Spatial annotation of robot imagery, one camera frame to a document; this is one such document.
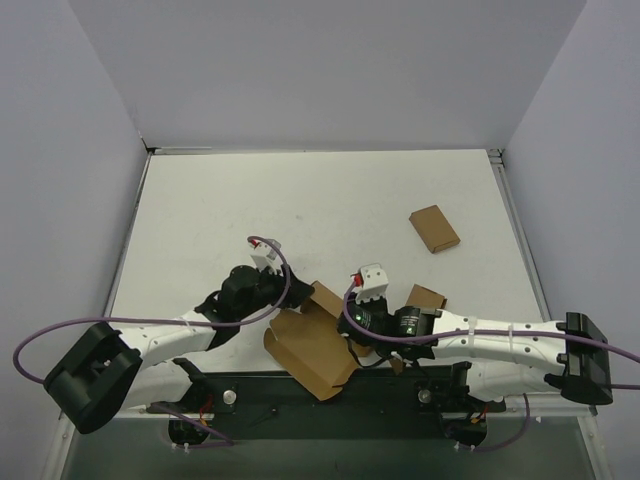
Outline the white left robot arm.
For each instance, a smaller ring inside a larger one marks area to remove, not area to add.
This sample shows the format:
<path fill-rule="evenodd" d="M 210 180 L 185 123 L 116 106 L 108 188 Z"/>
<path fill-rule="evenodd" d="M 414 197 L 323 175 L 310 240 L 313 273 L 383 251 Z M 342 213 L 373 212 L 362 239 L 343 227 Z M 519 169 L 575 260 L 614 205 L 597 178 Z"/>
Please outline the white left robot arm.
<path fill-rule="evenodd" d="M 82 434 L 119 411 L 169 403 L 193 411 L 215 390 L 186 354 L 220 347 L 267 307 L 295 310 L 315 289 L 294 274 L 246 265 L 176 324 L 89 327 L 44 379 L 44 389 Z"/>

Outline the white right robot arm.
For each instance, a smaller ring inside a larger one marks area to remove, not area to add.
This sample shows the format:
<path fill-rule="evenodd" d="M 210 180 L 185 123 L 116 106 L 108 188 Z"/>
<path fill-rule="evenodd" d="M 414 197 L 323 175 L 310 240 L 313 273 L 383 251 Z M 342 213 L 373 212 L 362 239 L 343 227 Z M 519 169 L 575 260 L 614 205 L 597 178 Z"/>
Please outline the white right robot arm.
<path fill-rule="evenodd" d="M 559 393 L 585 405 L 613 401 L 608 340 L 585 314 L 513 323 L 406 306 L 389 312 L 385 298 L 342 301 L 339 331 L 383 358 L 466 362 L 468 395 L 481 402 L 529 393 Z"/>

